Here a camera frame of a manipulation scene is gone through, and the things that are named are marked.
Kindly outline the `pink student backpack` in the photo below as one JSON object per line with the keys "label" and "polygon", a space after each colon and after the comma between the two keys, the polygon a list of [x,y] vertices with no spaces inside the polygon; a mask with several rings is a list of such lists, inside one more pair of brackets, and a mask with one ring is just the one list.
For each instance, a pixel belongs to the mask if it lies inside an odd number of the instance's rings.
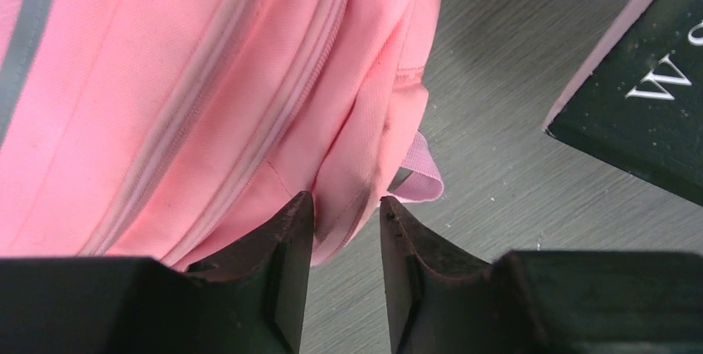
{"label": "pink student backpack", "polygon": [[441,0],[1,0],[1,254],[177,269],[302,191],[312,264],[444,190],[419,124]]}

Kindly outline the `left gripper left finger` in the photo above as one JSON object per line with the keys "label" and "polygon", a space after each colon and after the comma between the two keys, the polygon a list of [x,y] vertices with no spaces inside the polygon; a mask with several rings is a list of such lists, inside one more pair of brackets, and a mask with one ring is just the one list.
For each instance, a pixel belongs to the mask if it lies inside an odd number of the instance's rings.
{"label": "left gripper left finger", "polygon": [[300,192],[178,272],[155,259],[3,259],[4,353],[296,353],[313,243]]}

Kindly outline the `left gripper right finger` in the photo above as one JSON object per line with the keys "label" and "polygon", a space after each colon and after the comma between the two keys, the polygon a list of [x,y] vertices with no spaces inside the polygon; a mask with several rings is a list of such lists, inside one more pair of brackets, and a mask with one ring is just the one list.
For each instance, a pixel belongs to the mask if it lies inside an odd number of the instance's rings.
{"label": "left gripper right finger", "polygon": [[381,200],[394,353],[699,353],[702,258],[512,250],[489,263]]}

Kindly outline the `Moon and Sixpence book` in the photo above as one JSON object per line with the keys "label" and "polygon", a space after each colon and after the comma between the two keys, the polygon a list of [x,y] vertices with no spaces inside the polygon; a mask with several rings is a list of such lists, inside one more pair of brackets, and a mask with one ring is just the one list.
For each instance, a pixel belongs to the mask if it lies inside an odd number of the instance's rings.
{"label": "Moon and Sixpence book", "polygon": [[702,0],[630,0],[552,106],[552,138],[702,201]]}

